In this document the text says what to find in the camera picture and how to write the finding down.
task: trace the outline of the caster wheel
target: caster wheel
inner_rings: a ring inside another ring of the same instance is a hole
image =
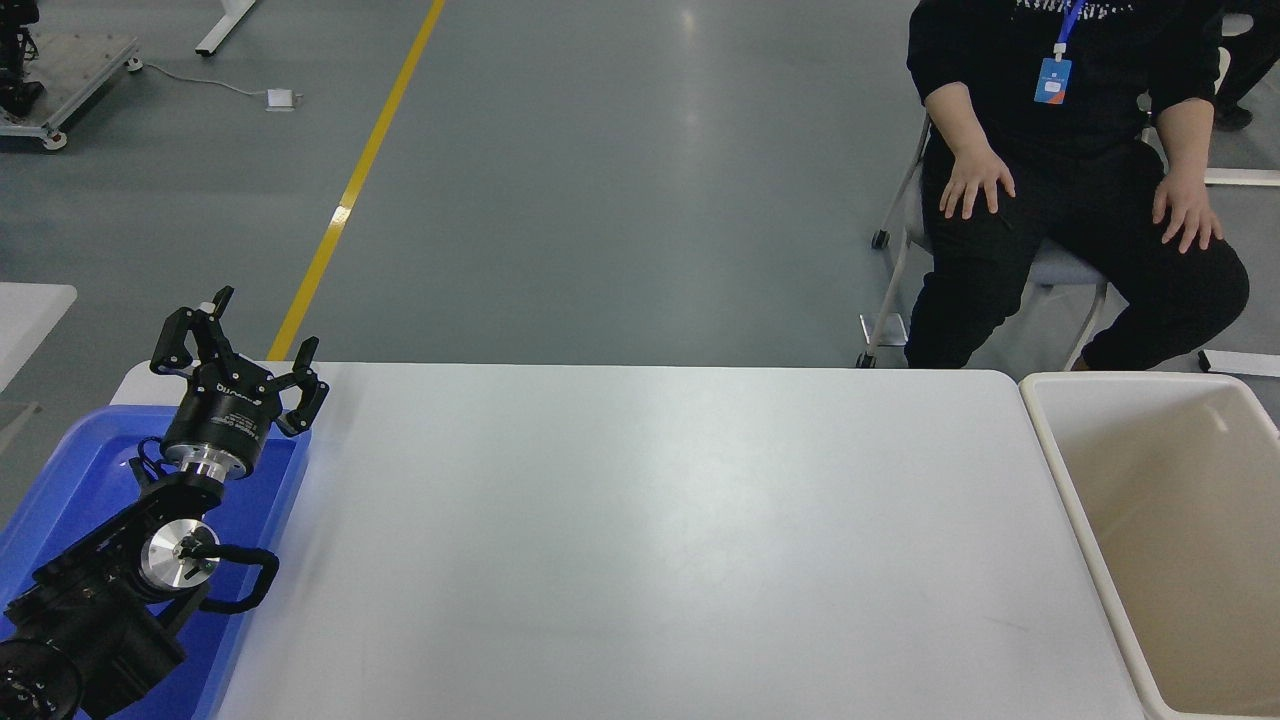
[[[40,138],[40,142],[44,143],[45,150],[61,150],[63,147],[67,147],[67,135],[61,132],[51,132]]]

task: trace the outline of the white power adapter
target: white power adapter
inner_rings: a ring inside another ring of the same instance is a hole
[[[268,90],[266,91],[266,109],[270,113],[288,113],[297,108],[298,96],[293,94],[292,90]]]

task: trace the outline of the yellow floor line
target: yellow floor line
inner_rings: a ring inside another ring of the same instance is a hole
[[[387,131],[390,128],[392,120],[396,119],[396,111],[404,97],[404,90],[413,77],[413,70],[422,56],[422,50],[426,49],[426,42],[431,38],[435,23],[440,18],[444,1],[434,0],[431,3],[431,10],[426,14],[426,20],[422,22],[422,28],[417,32],[417,38],[413,40],[413,46],[410,49],[408,56],[404,58],[404,64],[396,78],[396,85],[392,86],[387,104],[383,105],[383,113],[378,117],[374,132],[370,133],[369,142],[365,143],[365,151],[360,154],[360,161],[356,163],[356,170],[347,182],[347,190],[342,193],[342,201],[333,211],[333,219],[329,220],[329,229],[325,231],[324,238],[320,241],[320,247],[316,249],[315,256],[311,258],[311,266],[307,268],[307,274],[303,275],[302,284],[298,287],[297,295],[293,296],[293,304],[289,305],[289,311],[284,315],[284,322],[280,324],[280,332],[275,334],[275,342],[271,343],[271,350],[266,354],[268,360],[284,360],[285,354],[298,334],[298,328],[302,327],[302,319],[306,318],[316,288],[320,287],[320,279],[324,277],[325,269],[329,268],[329,260],[338,247],[338,241],[342,240],[343,231],[347,229],[347,219],[351,218],[351,211],[356,208],[356,201],[360,200],[360,191],[365,187],[369,170],[372,168],[374,160],[378,159],[378,152],[383,147],[383,140],[387,138]]]

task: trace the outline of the black sweatshirt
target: black sweatshirt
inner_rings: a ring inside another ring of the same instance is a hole
[[[1036,102],[1065,4],[920,0],[906,60],[920,99],[963,82],[993,145],[1009,136],[1070,156],[1133,140],[1146,124],[1143,92],[1155,114],[1190,97],[1213,99],[1222,0],[1089,0],[1068,42],[1065,102]]]

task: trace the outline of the white cable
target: white cable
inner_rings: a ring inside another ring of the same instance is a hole
[[[156,65],[154,63],[145,63],[143,67],[146,67],[146,68],[154,68],[154,69],[159,70],[160,73],[166,74],[166,76],[172,77],[173,79],[180,79],[182,82],[198,82],[198,83],[202,83],[202,85],[216,85],[219,87],[225,87],[227,90],[232,90],[232,91],[239,92],[241,95],[247,95],[250,97],[259,97],[259,96],[266,95],[265,90],[248,91],[248,90],[241,90],[238,87],[227,85],[225,82],[220,82],[220,81],[216,81],[216,79],[201,79],[201,78],[193,78],[193,77],[175,76],[175,74],[170,73],[169,70],[166,70],[166,69],[164,69],[160,65]]]

